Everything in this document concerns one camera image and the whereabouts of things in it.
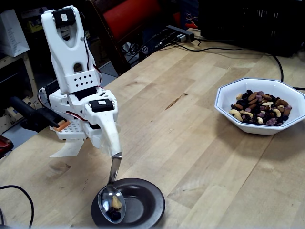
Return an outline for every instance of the perforated panel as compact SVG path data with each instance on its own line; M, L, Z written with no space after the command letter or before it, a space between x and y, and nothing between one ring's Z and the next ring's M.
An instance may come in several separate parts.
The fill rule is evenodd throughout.
M85 132L82 130L80 121L75 119L73 121L70 121L71 124L68 125L63 130L57 132L56 134L59 139L86 139L87 136Z
M66 77L66 82L70 93L78 92L90 87L100 85L99 74L96 70L89 70Z

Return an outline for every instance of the black crate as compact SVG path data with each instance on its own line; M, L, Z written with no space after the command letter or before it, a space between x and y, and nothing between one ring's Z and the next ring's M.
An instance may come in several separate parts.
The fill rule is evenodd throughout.
M305 40L304 9L299 0L199 0L199 29L207 39L291 56Z

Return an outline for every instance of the white octagonal bowl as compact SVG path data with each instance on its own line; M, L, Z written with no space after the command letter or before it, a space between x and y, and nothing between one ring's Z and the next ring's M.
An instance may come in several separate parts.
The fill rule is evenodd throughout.
M289 119L281 126L246 124L238 121L229 114L229 110L231 110L231 105L236 103L237 95L239 93L244 94L247 90L253 92L263 91L265 94L272 94L287 101L292 106ZM305 118L305 96L279 80L243 78L218 89L215 108L229 121L247 133L274 135Z

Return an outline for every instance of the bowl rim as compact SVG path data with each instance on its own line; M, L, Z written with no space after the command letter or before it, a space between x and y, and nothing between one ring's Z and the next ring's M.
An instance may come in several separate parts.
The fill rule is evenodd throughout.
M293 89L294 91L298 92L299 94L301 94L304 98L304 103L305 103L305 94L302 93L302 92L299 92L298 90L296 90L295 88L287 85L286 83L280 81L280 80L274 80L274 79L262 79L262 78L241 78L239 80L236 80L236 81L233 81L231 83L227 83L221 87L218 88L217 90L217 96L216 96L216 100L215 100L215 108L221 112L222 114L224 114L227 118L230 118L233 122L237 123L238 125L240 126L247 126L247 127L254 127L254 128L262 128L262 129L273 129L273 130L278 130L278 129L286 129L290 126L292 126L293 124L295 123L298 123L300 121L302 121L304 118L305 118L305 114L302 115L301 117L298 117L297 119L295 120L292 120L290 122L288 122L286 125L281 125L281 126L267 126L267 125L257 125L257 124L250 124L250 123L242 123L240 121L238 121L236 118L234 118L232 115L229 115L228 112L226 112L225 110L223 110L222 108L218 107L218 98L219 98L219 93L220 93L220 90L223 88L223 87L226 87L226 86L229 86L233 83L236 83L238 81L241 81L241 80L267 80L267 81L277 81L277 82L280 82L284 85L286 85L287 87L290 87L291 89Z

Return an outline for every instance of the spoon handle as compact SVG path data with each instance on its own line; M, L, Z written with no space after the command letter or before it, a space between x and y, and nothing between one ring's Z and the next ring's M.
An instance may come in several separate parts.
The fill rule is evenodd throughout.
M121 160L122 160L122 152L112 156L112 164L109 174L109 181L107 185L112 185L114 183L116 175L118 174L120 168Z

